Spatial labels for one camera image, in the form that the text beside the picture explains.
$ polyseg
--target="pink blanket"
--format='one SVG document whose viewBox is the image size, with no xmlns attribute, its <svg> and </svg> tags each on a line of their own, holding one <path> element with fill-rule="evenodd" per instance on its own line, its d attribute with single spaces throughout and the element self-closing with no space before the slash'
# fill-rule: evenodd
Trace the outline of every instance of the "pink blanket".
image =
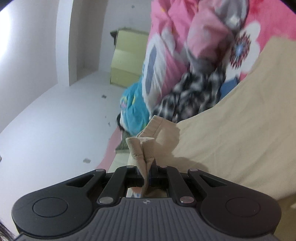
<svg viewBox="0 0 296 241">
<path fill-rule="evenodd" d="M 272 36 L 296 40 L 296 15 L 280 0 L 250 0 L 245 27 L 229 51 L 226 81 L 243 80 Z"/>
<path fill-rule="evenodd" d="M 203 58 L 215 65 L 222 60 L 245 21 L 247 3 L 248 0 L 152 1 L 152 24 L 141 80 L 149 113 L 180 81 L 192 61 Z"/>
</svg>

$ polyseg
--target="blue clothing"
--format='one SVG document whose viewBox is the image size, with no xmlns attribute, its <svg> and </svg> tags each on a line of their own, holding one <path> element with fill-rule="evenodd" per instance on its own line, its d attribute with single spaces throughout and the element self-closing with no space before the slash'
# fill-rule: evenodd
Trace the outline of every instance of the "blue clothing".
<svg viewBox="0 0 296 241">
<path fill-rule="evenodd" d="M 142 77 L 124 91 L 120 106 L 126 131 L 136 136 L 149 122 L 149 111 L 142 96 Z"/>
<path fill-rule="evenodd" d="M 221 97 L 220 100 L 222 100 L 234 87 L 236 87 L 239 83 L 239 79 L 235 77 L 234 79 L 224 82 L 221 86 L 220 93 Z"/>
</svg>

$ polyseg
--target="floor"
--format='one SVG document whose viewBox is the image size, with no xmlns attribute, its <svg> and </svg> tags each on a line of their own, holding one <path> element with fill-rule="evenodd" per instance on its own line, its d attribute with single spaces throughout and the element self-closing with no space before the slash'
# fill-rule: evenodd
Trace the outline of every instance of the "floor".
<svg viewBox="0 0 296 241">
<path fill-rule="evenodd" d="M 108 172 L 115 172 L 119 167 L 126 166 L 128 164 L 128 158 L 130 153 L 117 153 Z"/>
<path fill-rule="evenodd" d="M 18 198 L 100 164 L 123 92 L 109 83 L 108 73 L 95 72 L 71 87 L 56 85 L 0 133 L 0 217 L 14 233 L 10 210 Z"/>
</svg>

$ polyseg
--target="blue fabric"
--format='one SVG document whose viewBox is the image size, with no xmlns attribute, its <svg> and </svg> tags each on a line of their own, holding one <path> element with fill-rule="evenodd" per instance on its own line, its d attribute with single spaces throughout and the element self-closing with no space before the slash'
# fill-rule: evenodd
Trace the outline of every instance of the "blue fabric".
<svg viewBox="0 0 296 241">
<path fill-rule="evenodd" d="M 238 83 L 239 79 L 237 77 L 235 77 L 233 80 L 224 82 L 220 89 L 220 100 L 222 100 L 230 91 L 232 91 L 232 89 L 236 87 Z"/>
<path fill-rule="evenodd" d="M 120 106 L 126 131 L 136 136 L 149 122 L 149 111 L 142 97 L 142 77 L 124 91 Z"/>
<path fill-rule="evenodd" d="M 152 84 L 152 78 L 154 74 L 154 64 L 156 60 L 156 47 L 154 46 L 150 56 L 149 56 L 149 63 L 148 63 L 148 68 L 147 68 L 147 77 L 146 77 L 146 94 L 149 95 L 150 89 L 151 89 L 151 84 Z"/>
</svg>

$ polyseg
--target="ribbed gray surface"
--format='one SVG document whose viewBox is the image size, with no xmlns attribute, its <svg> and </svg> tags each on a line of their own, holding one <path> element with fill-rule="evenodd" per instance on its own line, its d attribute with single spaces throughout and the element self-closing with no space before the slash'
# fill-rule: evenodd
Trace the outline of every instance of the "ribbed gray surface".
<svg viewBox="0 0 296 241">
<path fill-rule="evenodd" d="M 17 241 L 39 241 L 21 235 Z M 171 198 L 123 198 L 115 207 L 102 208 L 77 233 L 56 241 L 278 241 L 273 235 L 255 239 L 222 234 L 198 216 L 193 208 L 176 205 Z"/>
</svg>

